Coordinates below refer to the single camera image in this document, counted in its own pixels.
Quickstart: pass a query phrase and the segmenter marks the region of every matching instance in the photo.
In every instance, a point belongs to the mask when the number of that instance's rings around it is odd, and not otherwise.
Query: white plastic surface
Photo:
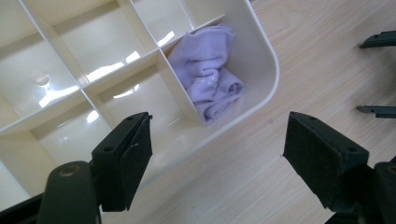
[[[12,176],[1,161],[0,179],[2,188],[7,189],[7,191],[0,190],[0,198],[2,200],[0,203],[0,211],[9,208],[14,205],[14,203],[21,203],[30,198],[29,194],[21,188],[21,185],[15,180],[14,176]]]
[[[0,181],[19,185],[1,195],[42,192],[53,168],[89,161],[121,120],[148,111],[153,157],[144,187],[276,91],[277,58],[249,1],[5,0],[0,10],[2,21],[25,21],[18,29],[0,25],[7,34],[0,37],[0,161],[14,178]],[[245,88],[225,116],[204,126],[166,56],[186,32],[220,22],[236,32],[226,67]]]

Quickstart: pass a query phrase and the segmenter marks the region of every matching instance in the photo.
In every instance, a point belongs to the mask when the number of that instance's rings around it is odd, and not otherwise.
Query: wooden floor
[[[280,61],[273,100],[140,190],[104,223],[324,223],[332,212],[281,157],[290,111],[312,115],[371,152],[396,155],[396,119],[357,105],[396,105],[396,49],[359,49],[396,30],[394,0],[256,0]]]

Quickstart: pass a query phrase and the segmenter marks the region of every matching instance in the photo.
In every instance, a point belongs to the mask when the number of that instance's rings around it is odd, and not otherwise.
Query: screw hole
[[[110,152],[110,151],[112,151],[113,150],[113,147],[105,147],[104,149],[103,149],[103,151],[105,151],[105,152]]]
[[[59,175],[63,176],[63,177],[74,175],[74,174],[78,173],[79,168],[80,168],[79,165],[71,165],[71,166],[64,167],[61,170],[61,172],[59,172]]]

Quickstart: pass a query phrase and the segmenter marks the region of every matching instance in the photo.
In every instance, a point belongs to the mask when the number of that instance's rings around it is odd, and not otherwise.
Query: microfiber cloth
[[[224,67],[234,39],[233,30],[225,24],[206,27],[186,34],[168,57],[206,125],[241,96],[242,81]]]

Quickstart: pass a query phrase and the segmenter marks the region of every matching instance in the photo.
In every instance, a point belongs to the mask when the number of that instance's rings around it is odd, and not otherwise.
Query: folded towel
[[[169,63],[190,96],[204,124],[222,116],[238,99],[242,81],[223,66],[235,35],[220,24],[186,34],[169,55]]]

